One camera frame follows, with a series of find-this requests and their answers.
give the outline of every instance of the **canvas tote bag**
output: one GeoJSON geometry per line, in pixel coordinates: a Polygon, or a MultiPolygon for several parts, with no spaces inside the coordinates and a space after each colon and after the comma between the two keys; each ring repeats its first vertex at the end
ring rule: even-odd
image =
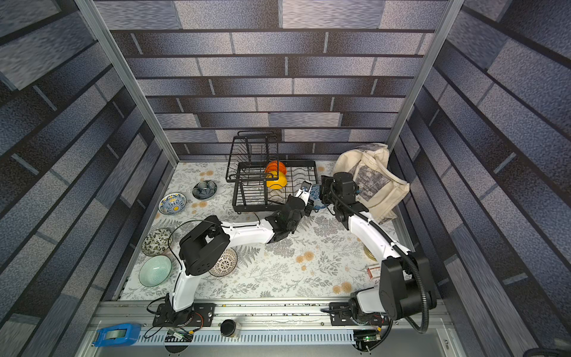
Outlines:
{"type": "Polygon", "coordinates": [[[387,170],[390,152],[387,145],[369,143],[341,154],[334,173],[347,172],[359,185],[357,201],[361,202],[378,222],[396,218],[392,209],[410,191],[410,184],[387,170]]]}

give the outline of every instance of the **white patterned bowl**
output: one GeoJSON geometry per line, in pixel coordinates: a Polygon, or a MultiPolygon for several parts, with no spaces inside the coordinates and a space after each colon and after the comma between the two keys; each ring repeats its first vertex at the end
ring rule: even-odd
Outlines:
{"type": "Polygon", "coordinates": [[[171,231],[161,228],[150,232],[141,245],[143,254],[147,256],[156,256],[163,254],[167,250],[168,245],[172,243],[171,231]]]}

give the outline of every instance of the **yellow bowl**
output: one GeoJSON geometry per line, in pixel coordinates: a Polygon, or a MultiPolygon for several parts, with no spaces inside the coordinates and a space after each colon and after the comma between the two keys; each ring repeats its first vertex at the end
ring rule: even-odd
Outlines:
{"type": "Polygon", "coordinates": [[[266,175],[266,177],[278,177],[277,180],[266,181],[266,186],[268,186],[272,190],[280,190],[282,187],[285,187],[287,185],[286,176],[282,173],[278,174],[277,171],[268,172],[268,175],[266,175]]]}

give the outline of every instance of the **blue patterned bowl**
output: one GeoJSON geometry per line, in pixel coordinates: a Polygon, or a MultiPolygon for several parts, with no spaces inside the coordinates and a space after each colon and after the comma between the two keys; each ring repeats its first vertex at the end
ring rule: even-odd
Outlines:
{"type": "Polygon", "coordinates": [[[159,212],[166,215],[177,214],[184,209],[185,205],[186,197],[179,192],[175,192],[166,195],[160,200],[159,212]]]}
{"type": "Polygon", "coordinates": [[[311,186],[311,190],[309,191],[309,197],[313,200],[313,209],[316,211],[322,210],[325,207],[329,206],[328,204],[324,204],[319,199],[319,189],[321,188],[320,184],[315,184],[311,186]]]}

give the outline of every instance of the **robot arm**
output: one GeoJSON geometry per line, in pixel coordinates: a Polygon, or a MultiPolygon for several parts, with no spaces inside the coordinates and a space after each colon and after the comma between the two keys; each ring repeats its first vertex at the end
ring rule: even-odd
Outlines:
{"type": "MultiPolygon", "coordinates": [[[[174,290],[167,295],[167,306],[163,309],[165,316],[161,322],[180,326],[186,321],[185,316],[190,313],[202,275],[214,266],[225,249],[248,243],[278,242],[295,232],[301,218],[313,210],[313,201],[309,199],[310,189],[311,183],[304,182],[301,189],[290,196],[280,210],[260,222],[229,223],[219,221],[216,216],[209,216],[192,229],[180,241],[182,269],[174,290]],[[207,236],[212,238],[210,242],[206,241],[207,236]]],[[[333,204],[336,219],[359,237],[381,264],[379,293],[365,291],[357,295],[357,300],[361,298],[363,306],[373,306],[370,308],[376,312],[386,312],[392,319],[408,318],[422,310],[423,327],[417,330],[425,330],[428,327],[428,309],[436,307],[435,285],[428,261],[423,255],[410,252],[394,242],[375,223],[367,208],[356,201],[357,189],[349,173],[322,177],[321,201],[333,204]],[[405,280],[403,271],[413,278],[405,280]]]]}
{"type": "Polygon", "coordinates": [[[201,277],[214,266],[225,249],[241,244],[278,242],[295,232],[301,218],[313,209],[310,189],[311,182],[305,181],[281,210],[257,223],[221,222],[216,216],[208,216],[205,222],[184,236],[180,240],[181,270],[175,288],[169,294],[172,310],[179,312],[192,306],[201,277]],[[208,243],[206,236],[212,238],[208,243]]]}

